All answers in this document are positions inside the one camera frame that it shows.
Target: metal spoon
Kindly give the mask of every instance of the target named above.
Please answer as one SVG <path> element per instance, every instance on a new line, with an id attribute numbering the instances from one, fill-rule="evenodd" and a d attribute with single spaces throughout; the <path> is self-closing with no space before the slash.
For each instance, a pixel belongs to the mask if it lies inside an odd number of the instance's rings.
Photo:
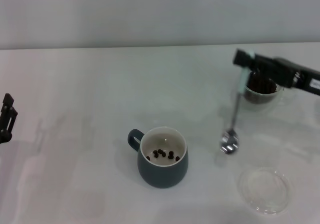
<path id="1" fill-rule="evenodd" d="M 237 151 L 239 147 L 239 139 L 238 135 L 236 134 L 234 127 L 235 127 L 235 122 L 237 120 L 237 114 L 238 114 L 238 109 L 239 109 L 239 103 L 241 99 L 241 95 L 245 91 L 245 85 L 248 80 L 250 70 L 248 68 L 243 68 L 241 72 L 241 77 L 239 81 L 239 86 L 238 86 L 238 92 L 237 92 L 237 97 L 235 99 L 235 105 L 234 105 L 234 112 L 232 114 L 232 120 L 231 120 L 231 126 L 228 130 L 226 130 L 221 137 L 221 151 L 224 152 L 225 154 L 233 154 L 234 152 Z"/>

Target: dark green mug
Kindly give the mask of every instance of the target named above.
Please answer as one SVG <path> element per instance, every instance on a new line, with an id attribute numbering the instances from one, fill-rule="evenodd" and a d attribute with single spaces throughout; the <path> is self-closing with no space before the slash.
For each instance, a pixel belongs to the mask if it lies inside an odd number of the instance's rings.
<path id="1" fill-rule="evenodd" d="M 133 129 L 128 135 L 128 143 L 138 152 L 138 170 L 148 184 L 168 188 L 185 176 L 189 163 L 187 143 L 177 130 L 157 127 L 143 134 Z"/>

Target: label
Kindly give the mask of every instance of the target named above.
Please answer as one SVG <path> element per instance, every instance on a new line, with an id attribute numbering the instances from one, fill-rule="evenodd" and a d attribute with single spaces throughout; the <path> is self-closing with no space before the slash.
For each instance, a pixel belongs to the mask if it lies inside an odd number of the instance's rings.
<path id="1" fill-rule="evenodd" d="M 309 85 L 313 88 L 320 90 L 320 81 L 319 80 L 311 79 Z"/>

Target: white table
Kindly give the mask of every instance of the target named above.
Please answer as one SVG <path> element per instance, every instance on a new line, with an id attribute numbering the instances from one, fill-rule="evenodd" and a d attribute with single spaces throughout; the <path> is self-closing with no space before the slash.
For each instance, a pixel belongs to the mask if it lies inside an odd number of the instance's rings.
<path id="1" fill-rule="evenodd" d="M 272 108 L 242 110 L 239 152 L 219 151 L 236 48 L 320 69 L 320 43 L 0 51 L 0 97 L 11 93 L 18 111 L 0 146 L 0 223 L 319 223 L 318 96 L 285 90 Z M 190 164 L 177 186 L 156 189 L 126 138 L 163 125 L 186 137 Z M 248 166 L 287 175 L 285 213 L 241 200 L 236 180 Z"/>

